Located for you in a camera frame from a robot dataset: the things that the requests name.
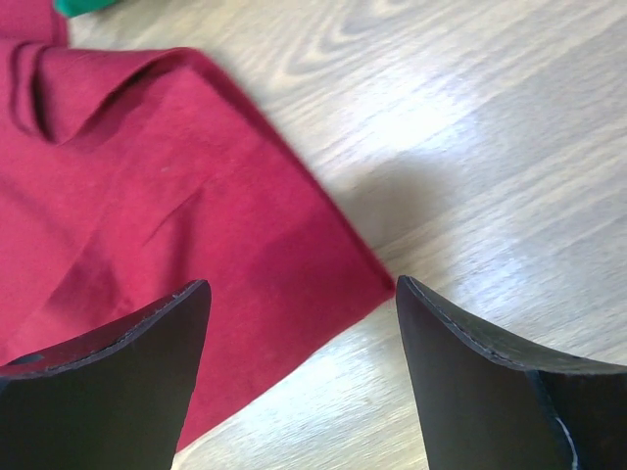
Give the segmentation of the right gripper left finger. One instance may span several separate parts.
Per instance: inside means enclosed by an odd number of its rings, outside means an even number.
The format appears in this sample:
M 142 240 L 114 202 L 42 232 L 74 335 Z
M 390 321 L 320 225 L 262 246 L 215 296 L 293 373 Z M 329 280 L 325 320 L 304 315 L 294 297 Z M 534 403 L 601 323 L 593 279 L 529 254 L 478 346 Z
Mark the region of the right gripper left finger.
M 193 281 L 2 366 L 2 468 L 169 469 L 210 305 L 209 283 Z

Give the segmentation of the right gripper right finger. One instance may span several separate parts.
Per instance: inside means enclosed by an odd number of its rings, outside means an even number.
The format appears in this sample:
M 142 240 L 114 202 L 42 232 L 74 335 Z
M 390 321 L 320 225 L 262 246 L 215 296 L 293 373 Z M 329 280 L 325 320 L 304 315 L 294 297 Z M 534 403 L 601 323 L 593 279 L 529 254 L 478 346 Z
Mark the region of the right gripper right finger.
M 409 276 L 396 306 L 432 469 L 622 469 L 626 369 L 475 316 Z

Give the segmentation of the dark red t shirt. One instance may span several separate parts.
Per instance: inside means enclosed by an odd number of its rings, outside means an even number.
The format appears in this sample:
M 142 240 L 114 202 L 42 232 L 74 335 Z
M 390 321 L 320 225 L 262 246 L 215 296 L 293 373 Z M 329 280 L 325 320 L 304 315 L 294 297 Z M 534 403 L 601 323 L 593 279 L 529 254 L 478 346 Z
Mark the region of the dark red t shirt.
M 389 300 L 393 280 L 203 53 L 73 49 L 1 5 L 1 357 L 212 290 L 187 447 Z

